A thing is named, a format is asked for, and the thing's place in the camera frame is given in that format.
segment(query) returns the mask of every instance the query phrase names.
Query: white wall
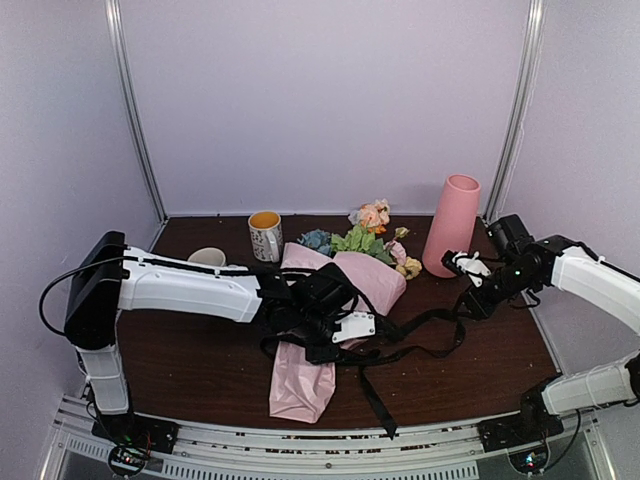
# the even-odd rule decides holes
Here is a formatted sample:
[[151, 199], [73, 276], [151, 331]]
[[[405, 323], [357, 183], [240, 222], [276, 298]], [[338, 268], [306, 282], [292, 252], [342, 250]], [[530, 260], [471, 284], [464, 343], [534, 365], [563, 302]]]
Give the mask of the white wall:
[[493, 180], [528, 0], [130, 0], [122, 18], [170, 214], [433, 213]]
[[[0, 3], [0, 478], [34, 478], [63, 392], [81, 378], [37, 300], [108, 229], [157, 228], [136, 164], [101, 0]], [[68, 286], [47, 310], [58, 326]]]
[[[640, 3], [553, 0], [524, 140], [504, 213], [536, 237], [584, 240], [640, 273]], [[545, 291], [538, 312], [566, 372], [638, 349], [626, 327]], [[621, 479], [636, 480], [640, 409], [602, 412]]]

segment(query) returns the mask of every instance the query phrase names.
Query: blue flower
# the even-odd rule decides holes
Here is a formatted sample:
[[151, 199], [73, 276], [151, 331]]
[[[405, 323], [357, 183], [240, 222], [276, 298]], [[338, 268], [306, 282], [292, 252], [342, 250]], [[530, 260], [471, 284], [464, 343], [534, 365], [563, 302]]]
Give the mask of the blue flower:
[[324, 230], [316, 229], [304, 233], [298, 239], [298, 243], [323, 255], [329, 256], [331, 254], [331, 234]]

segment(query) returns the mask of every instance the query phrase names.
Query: mug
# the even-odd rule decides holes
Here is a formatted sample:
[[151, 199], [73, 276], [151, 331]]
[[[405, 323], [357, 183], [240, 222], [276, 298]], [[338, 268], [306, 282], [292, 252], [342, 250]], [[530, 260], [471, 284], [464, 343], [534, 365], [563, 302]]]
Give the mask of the mug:
[[261, 262], [279, 262], [282, 225], [276, 212], [257, 212], [249, 217], [253, 255]]
[[227, 257], [219, 248], [206, 247], [193, 252], [187, 262], [200, 263], [212, 267], [225, 267], [227, 265]]

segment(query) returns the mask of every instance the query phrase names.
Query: white mug with pattern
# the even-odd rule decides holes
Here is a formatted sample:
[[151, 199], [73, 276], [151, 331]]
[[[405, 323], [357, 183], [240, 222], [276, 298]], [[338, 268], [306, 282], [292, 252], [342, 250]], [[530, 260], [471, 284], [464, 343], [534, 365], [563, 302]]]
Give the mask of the white mug with pattern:
[[249, 217], [253, 255], [261, 262], [279, 262], [282, 254], [282, 222], [276, 212], [257, 212]]

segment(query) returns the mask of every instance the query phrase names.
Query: white backdrop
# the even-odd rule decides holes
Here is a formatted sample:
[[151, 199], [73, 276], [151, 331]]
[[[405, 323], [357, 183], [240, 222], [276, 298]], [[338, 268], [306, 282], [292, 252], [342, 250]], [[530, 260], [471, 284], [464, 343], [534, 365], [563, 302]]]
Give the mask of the white backdrop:
[[169, 214], [432, 213], [485, 187], [526, 0], [128, 0], [132, 77]]

